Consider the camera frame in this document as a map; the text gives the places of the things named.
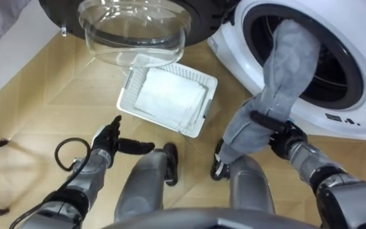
white cloth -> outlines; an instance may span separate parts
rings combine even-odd
[[[135,107],[187,127],[197,120],[205,93],[205,88],[193,80],[153,68],[147,74]]]

white laundry basket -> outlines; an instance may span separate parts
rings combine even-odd
[[[151,114],[135,108],[135,102],[138,98],[140,89],[142,88],[146,80],[149,68],[135,68],[130,71],[126,79],[125,85],[121,89],[121,93],[119,94],[117,108],[120,111],[153,122],[162,127],[169,128],[170,130],[174,130],[186,136],[193,138],[198,137],[207,116],[208,110],[210,109],[215,90],[217,89],[217,79],[213,76],[201,73],[190,67],[183,66],[182,64],[170,64],[167,66],[159,67],[159,69],[196,81],[206,88],[205,99],[202,101],[200,115],[192,125],[188,127],[182,127],[174,122],[162,120],[161,118],[155,117]]]

black cable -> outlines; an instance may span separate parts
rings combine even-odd
[[[63,163],[60,161],[59,157],[58,157],[58,152],[60,151],[61,147],[69,142],[73,142],[73,141],[76,141],[76,142],[81,142],[83,143],[86,148],[87,148],[87,154],[86,154],[86,157],[83,161],[83,163],[79,166],[79,168],[67,179],[67,181],[65,183],[63,183],[57,190],[56,192],[60,192],[60,191],[63,191],[63,189],[65,189],[67,187],[67,185],[69,185],[70,182],[72,182],[74,180],[74,178],[76,178],[76,176],[78,176],[78,174],[80,174],[80,172],[83,170],[83,168],[87,165],[89,159],[90,159],[90,156],[91,156],[91,147],[90,147],[90,144],[88,144],[88,142],[84,139],[81,139],[81,138],[78,138],[78,137],[71,137],[71,138],[68,138],[64,141],[62,141],[61,143],[59,143],[55,149],[55,160],[57,162],[57,165],[67,171],[67,172],[70,172],[73,167],[74,167],[74,163],[72,165],[70,165],[70,167],[65,167],[63,165]],[[15,229],[15,227],[22,221],[24,220],[26,217],[30,216],[31,214],[33,214],[34,212],[36,212],[40,207],[42,207],[43,204],[45,204],[46,201],[42,201],[40,204],[38,204],[37,206],[31,208],[30,210],[28,210],[27,212],[23,213],[21,216],[19,216],[16,220],[14,220],[14,222],[12,222],[11,226],[10,226],[10,229]]]

wall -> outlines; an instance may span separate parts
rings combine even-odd
[[[0,90],[0,139],[11,138],[91,60],[84,40],[57,34]]]
[[[32,0],[18,21],[0,39],[0,89],[9,82],[58,32],[39,5]]]

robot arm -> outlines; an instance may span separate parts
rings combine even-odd
[[[153,143],[142,143],[130,139],[118,139],[121,117],[104,128],[94,137],[92,149],[89,144],[78,138],[61,142],[55,158],[58,165],[72,174],[66,182],[53,193],[49,194],[39,205],[29,210],[12,223],[10,229],[27,216],[30,216],[19,228],[21,229],[77,229],[81,228],[88,211],[93,207],[98,192],[104,187],[104,177],[111,168],[117,151],[141,155],[154,149]],[[84,158],[75,159],[69,167],[58,159],[61,146],[70,141],[79,141],[86,145],[88,153]]]
[[[251,118],[276,131],[269,144],[313,190],[324,228],[366,228],[366,181],[308,143],[307,135],[292,122],[281,123],[255,111]]]

